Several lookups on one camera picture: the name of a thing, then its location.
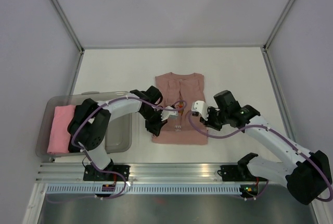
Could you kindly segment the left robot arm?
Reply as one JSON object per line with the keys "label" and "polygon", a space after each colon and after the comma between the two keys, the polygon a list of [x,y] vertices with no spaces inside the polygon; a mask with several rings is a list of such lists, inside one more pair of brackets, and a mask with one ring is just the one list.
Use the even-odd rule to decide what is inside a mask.
{"label": "left robot arm", "polygon": [[171,106],[159,106],[161,101],[162,94],[154,86],[147,91],[132,90],[104,102],[88,98],[76,107],[68,125],[71,144],[85,153],[98,177],[109,180],[113,176],[113,161],[102,145],[109,123],[125,115],[139,113],[145,120],[146,130],[158,136],[168,118],[177,113]]}

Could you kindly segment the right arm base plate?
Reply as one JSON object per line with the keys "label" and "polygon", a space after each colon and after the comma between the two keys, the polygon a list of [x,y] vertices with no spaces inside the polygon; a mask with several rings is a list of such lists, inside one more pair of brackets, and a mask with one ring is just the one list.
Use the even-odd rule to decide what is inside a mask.
{"label": "right arm base plate", "polygon": [[246,166],[221,165],[216,172],[224,182],[259,182],[267,181],[261,177],[253,176]]}

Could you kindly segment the dusty pink t-shirt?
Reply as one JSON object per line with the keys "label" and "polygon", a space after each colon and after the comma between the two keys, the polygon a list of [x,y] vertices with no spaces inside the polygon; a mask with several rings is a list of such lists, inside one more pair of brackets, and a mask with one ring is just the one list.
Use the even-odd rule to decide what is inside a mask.
{"label": "dusty pink t-shirt", "polygon": [[180,75],[166,73],[155,77],[156,87],[163,96],[162,107],[175,106],[183,110],[177,118],[169,118],[159,136],[152,138],[157,144],[206,145],[208,137],[200,134],[189,123],[192,103],[205,101],[204,76],[199,73]]}

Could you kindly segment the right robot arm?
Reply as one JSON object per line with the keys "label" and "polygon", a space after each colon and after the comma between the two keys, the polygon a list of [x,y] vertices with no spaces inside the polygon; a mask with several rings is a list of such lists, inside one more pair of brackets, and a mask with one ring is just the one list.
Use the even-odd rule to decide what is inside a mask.
{"label": "right robot arm", "polygon": [[231,91],[214,96],[216,107],[204,101],[192,104],[193,115],[207,128],[220,131],[224,125],[236,128],[270,150],[280,161],[273,162],[251,153],[238,162],[238,175],[249,180],[253,176],[278,183],[301,204],[313,200],[332,201],[332,176],[329,159],[322,151],[311,152],[275,130],[250,105],[240,106]]}

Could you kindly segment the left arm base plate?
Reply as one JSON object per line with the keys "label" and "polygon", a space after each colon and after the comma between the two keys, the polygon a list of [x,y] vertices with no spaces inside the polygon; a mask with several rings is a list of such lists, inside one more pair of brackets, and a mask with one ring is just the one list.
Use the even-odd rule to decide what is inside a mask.
{"label": "left arm base plate", "polygon": [[111,165],[106,168],[107,172],[101,172],[93,167],[86,165],[83,181],[128,181],[130,175],[129,165]]}

